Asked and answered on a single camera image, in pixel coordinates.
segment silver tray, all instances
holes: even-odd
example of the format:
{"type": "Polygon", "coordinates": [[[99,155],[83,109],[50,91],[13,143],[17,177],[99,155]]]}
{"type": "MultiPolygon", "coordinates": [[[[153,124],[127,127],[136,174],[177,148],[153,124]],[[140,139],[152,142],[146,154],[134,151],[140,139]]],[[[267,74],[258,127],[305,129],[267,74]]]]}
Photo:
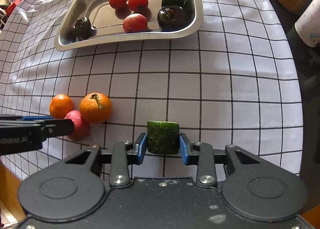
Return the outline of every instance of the silver tray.
{"type": "Polygon", "coordinates": [[[202,0],[190,0],[191,23],[184,29],[172,32],[161,31],[157,22],[157,14],[161,9],[161,0],[149,0],[148,32],[126,34],[122,23],[125,14],[116,14],[110,7],[109,0],[73,0],[55,37],[54,45],[58,51],[86,47],[97,44],[147,40],[174,39],[188,36],[197,31],[204,20],[202,0]],[[95,35],[86,40],[76,40],[71,28],[77,18],[88,17],[96,28],[95,35]]]}

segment orange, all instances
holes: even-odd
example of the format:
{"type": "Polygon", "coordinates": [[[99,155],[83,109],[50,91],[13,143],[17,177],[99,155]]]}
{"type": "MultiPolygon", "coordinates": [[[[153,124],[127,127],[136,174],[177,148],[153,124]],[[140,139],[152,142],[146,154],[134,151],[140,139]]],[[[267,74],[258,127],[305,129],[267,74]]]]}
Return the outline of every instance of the orange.
{"type": "Polygon", "coordinates": [[[87,122],[102,123],[110,117],[112,105],[107,96],[93,92],[82,99],[79,111],[87,122]]]}
{"type": "Polygon", "coordinates": [[[55,119],[64,119],[68,112],[74,110],[73,102],[68,95],[58,94],[50,103],[50,115],[55,119]]]}

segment tomato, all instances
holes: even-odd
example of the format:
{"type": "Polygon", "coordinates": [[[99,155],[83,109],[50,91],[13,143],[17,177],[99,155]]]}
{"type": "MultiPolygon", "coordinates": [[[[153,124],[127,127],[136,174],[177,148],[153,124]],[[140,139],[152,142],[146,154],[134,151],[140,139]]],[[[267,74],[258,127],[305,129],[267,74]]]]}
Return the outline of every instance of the tomato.
{"type": "Polygon", "coordinates": [[[129,0],[128,5],[133,12],[145,9],[149,5],[148,0],[129,0]]]}
{"type": "Polygon", "coordinates": [[[113,9],[124,8],[126,4],[127,4],[127,0],[109,0],[109,5],[113,9]]]}
{"type": "Polygon", "coordinates": [[[141,14],[131,14],[123,21],[123,29],[126,33],[143,32],[147,28],[148,21],[141,14]]]}

